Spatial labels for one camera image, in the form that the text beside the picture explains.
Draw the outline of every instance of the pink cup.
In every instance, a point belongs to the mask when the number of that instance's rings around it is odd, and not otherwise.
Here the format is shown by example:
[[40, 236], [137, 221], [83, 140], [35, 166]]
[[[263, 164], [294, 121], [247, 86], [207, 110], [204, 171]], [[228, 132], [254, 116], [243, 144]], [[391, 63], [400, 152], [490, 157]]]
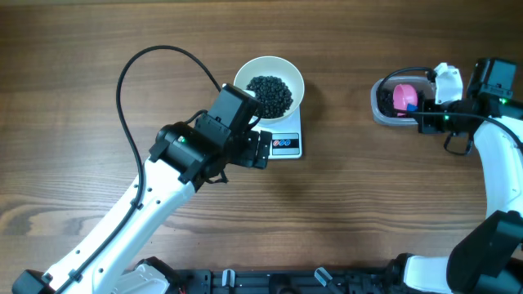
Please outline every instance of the pink cup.
[[396, 86], [392, 99], [394, 100], [395, 109], [407, 110], [407, 105], [418, 106], [418, 93], [410, 85], [400, 84]]

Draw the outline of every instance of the wood grain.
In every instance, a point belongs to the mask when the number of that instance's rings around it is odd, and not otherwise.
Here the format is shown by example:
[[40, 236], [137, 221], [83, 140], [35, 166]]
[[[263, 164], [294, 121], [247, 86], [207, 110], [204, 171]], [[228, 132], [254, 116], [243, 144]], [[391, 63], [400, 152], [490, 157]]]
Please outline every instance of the wood grain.
[[[265, 171], [226, 169], [168, 218], [134, 261], [177, 268], [383, 265], [448, 254], [485, 217], [476, 152], [372, 119], [372, 85], [394, 69], [476, 59], [522, 63], [523, 4], [489, 1], [194, 2], [0, 8], [0, 292], [85, 236], [136, 175], [114, 107], [125, 63], [183, 47], [219, 82], [258, 56], [306, 80], [304, 153]], [[523, 92], [521, 71], [515, 92]], [[192, 61], [150, 53], [123, 107], [142, 157], [158, 129], [208, 108], [216, 90]]]

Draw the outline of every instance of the black cable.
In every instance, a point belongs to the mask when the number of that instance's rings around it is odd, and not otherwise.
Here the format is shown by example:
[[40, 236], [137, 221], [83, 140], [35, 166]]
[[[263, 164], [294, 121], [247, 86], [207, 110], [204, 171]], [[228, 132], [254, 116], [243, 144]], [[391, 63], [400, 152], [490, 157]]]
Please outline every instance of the black cable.
[[[129, 219], [131, 218], [132, 214], [140, 205], [141, 197], [144, 190], [144, 183], [145, 183], [145, 172], [143, 168], [143, 164], [141, 163], [140, 153], [138, 152], [138, 148], [136, 147], [136, 144], [134, 140], [132, 139], [131, 132], [129, 131], [129, 127], [127, 126], [127, 123], [125, 121], [125, 117], [123, 116], [122, 111], [122, 104], [120, 99], [120, 94], [122, 91], [122, 84], [123, 79], [125, 78], [125, 74], [131, 67], [131, 65], [138, 59], [140, 56], [143, 56], [147, 52], [155, 51], [155, 50], [173, 50], [178, 51], [186, 56], [189, 56], [196, 64], [198, 64], [203, 71], [207, 74], [207, 76], [211, 79], [212, 83], [216, 87], [218, 91], [221, 91], [220, 85], [218, 85], [217, 81], [212, 76], [211, 72], [203, 65], [203, 63], [190, 54], [188, 51], [185, 51], [181, 48], [169, 46], [169, 45], [159, 45], [159, 46], [152, 46], [149, 48], [146, 48], [138, 53], [136, 53], [123, 67], [122, 73], [120, 74], [120, 77], [118, 78], [118, 85], [116, 86], [116, 109], [118, 110], [118, 118], [120, 119], [120, 122], [122, 123], [123, 132], [125, 132], [125, 136], [127, 137], [127, 140], [129, 141], [129, 145], [131, 146], [132, 153], [134, 154], [134, 159], [136, 160], [136, 166], [138, 167], [138, 189], [136, 192], [136, 197], [132, 200], [131, 208], [127, 211], [126, 215], [123, 217], [123, 219], [120, 221], [120, 223], [116, 226], [116, 228], [113, 230], [113, 232], [107, 237], [107, 239], [74, 271], [73, 274], [69, 274], [69, 279], [65, 281], [65, 283], [62, 284], [58, 290], [56, 290], [56, 294], [62, 293], [74, 280], [78, 280], [78, 278], [81, 276], [82, 272], [100, 255], [100, 253], [109, 245], [111, 241], [113, 241], [114, 237], [120, 232], [120, 230], [127, 224]], [[197, 114], [200, 115], [203, 111], [206, 110], [200, 110]], [[193, 118], [189, 119], [189, 123], [192, 122], [198, 115], [194, 115]]]
[[[393, 76], [395, 76], [397, 74], [402, 74], [402, 73], [412, 72], [412, 71], [427, 71], [429, 77], [435, 77], [436, 76], [436, 73], [434, 72], [434, 69], [431, 69], [431, 68], [428, 68], [428, 67], [411, 67], [411, 68], [405, 68], [405, 69], [398, 69], [394, 73], [391, 73], [391, 74], [387, 75], [382, 80], [382, 82], [380, 82], [380, 84], [378, 86], [378, 89], [376, 90], [376, 97], [377, 97], [378, 104], [383, 106], [382, 105], [382, 101], [379, 98], [381, 97], [383, 85], [385, 85], [385, 82], [387, 82], [390, 78], [392, 78]], [[445, 116], [446, 115], [446, 116], [449, 116], [449, 117], [454, 116], [454, 117], [477, 118], [477, 119], [480, 119], [480, 120], [483, 120], [483, 121], [486, 121], [486, 122], [489, 122], [489, 123], [493, 123], [495, 126], [498, 126], [502, 130], [504, 130], [516, 142], [517, 148], [520, 150], [520, 152], [523, 153], [523, 143], [521, 143], [521, 140], [519, 139], [519, 137], [510, 128], [508, 128], [507, 126], [505, 126], [504, 124], [498, 122], [497, 120], [495, 120], [493, 118], [487, 118], [487, 117], [480, 116], [480, 115], [477, 115], [477, 114], [429, 113], [429, 112], [423, 112], [423, 111], [419, 111], [418, 112], [418, 111], [407, 111], [407, 110], [395, 109], [393, 107], [391, 108], [391, 107], [388, 107], [388, 106], [386, 106], [386, 108], [389, 109], [390, 111], [392, 111], [392, 110], [396, 111], [399, 114], [410, 114], [411, 116], [416, 116], [416, 115]]]

